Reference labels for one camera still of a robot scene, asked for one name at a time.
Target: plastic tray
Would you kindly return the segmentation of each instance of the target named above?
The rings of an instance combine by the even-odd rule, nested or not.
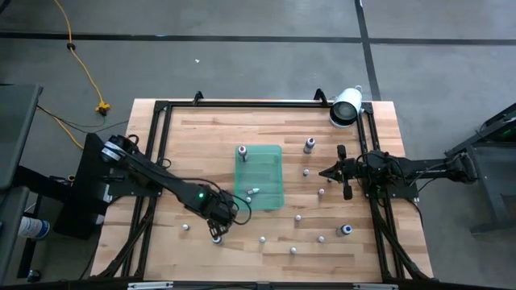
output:
[[[235,195],[244,200],[252,199],[252,210],[273,210],[283,207],[283,175],[281,173],[281,147],[277,145],[246,145],[248,159],[239,159],[235,148]],[[248,195],[249,189],[260,189]],[[240,200],[235,201],[240,210],[248,207]]]

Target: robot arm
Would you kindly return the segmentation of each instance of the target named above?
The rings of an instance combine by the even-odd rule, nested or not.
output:
[[[445,159],[410,160],[383,151],[370,151],[358,158],[347,158],[344,145],[337,147],[339,161],[319,173],[320,176],[344,183],[344,199],[352,198],[348,181],[362,179],[368,186],[411,187],[416,180],[448,178],[456,182],[472,183],[476,172],[466,153]]]
[[[207,220],[214,238],[227,233],[235,220],[237,209],[232,195],[216,184],[213,185],[217,190],[213,190],[207,184],[185,182],[174,176],[146,158],[129,138],[111,136],[104,144],[101,158],[113,168],[128,172],[131,181],[139,187],[157,192],[163,188],[173,193],[187,210]]]

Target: gray floor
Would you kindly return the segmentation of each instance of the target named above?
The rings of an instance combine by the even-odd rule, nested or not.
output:
[[[176,35],[359,36],[352,0],[61,1],[77,32]],[[511,0],[363,0],[372,37],[516,38]],[[13,1],[0,29],[64,31],[53,1]],[[0,39],[0,83],[40,83],[40,104],[63,118],[95,124],[97,96],[61,40]],[[128,119],[136,97],[310,99],[362,85],[370,99],[361,44],[77,41],[112,105],[106,124]],[[383,100],[395,102],[409,158],[442,157],[490,115],[516,100],[516,47],[373,45]],[[101,134],[123,133],[118,126]],[[83,135],[77,133],[80,140]],[[22,164],[47,175],[77,169],[81,152],[52,119],[37,113]],[[432,267],[443,281],[514,288],[516,234],[474,238],[489,220],[475,186],[438,180],[422,193]],[[59,205],[45,201],[43,215]],[[96,237],[78,242],[51,235],[35,265],[45,280],[76,279]]]

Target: security camera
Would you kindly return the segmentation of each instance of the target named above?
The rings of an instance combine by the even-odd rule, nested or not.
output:
[[[345,89],[330,108],[330,122],[338,128],[346,128],[355,122],[362,107],[362,87]]]

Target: wooden table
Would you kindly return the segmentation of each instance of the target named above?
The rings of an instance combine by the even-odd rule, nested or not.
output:
[[[139,136],[141,151],[145,151],[154,101],[136,99],[132,108],[127,134]],[[403,156],[393,103],[375,101],[372,105],[382,150]],[[348,157],[360,154],[356,126],[333,127],[328,121],[328,109],[174,108],[172,116],[165,153],[172,161],[170,171],[177,176],[204,177],[231,191],[236,146],[280,145],[285,207],[272,212],[253,211],[247,225],[232,226],[223,245],[216,246],[206,222],[165,192],[158,201],[152,227],[146,280],[381,281],[371,212],[359,185],[351,182],[354,197],[345,201],[341,184],[327,183],[317,174],[335,164],[338,144],[346,146]],[[371,149],[368,129],[366,135]],[[303,146],[309,137],[315,138],[316,145],[311,155],[305,155]],[[154,159],[160,129],[156,140]],[[310,170],[308,177],[302,175],[305,168]],[[318,199],[320,188],[326,194]],[[102,271],[127,240],[134,203],[134,197],[124,197],[108,209],[92,275]],[[393,213],[400,243],[420,269],[431,276],[415,208],[406,201],[394,200]],[[300,222],[294,221],[296,214],[302,215]],[[185,223],[190,225],[189,231],[181,228]],[[351,225],[353,232],[338,238],[335,229],[342,224]],[[317,241],[320,235],[326,238],[323,244]],[[259,243],[260,236],[267,238],[263,245]],[[296,247],[298,253],[291,255],[290,247]],[[139,245],[135,249],[133,270]],[[390,246],[386,251],[389,269],[394,273]]]

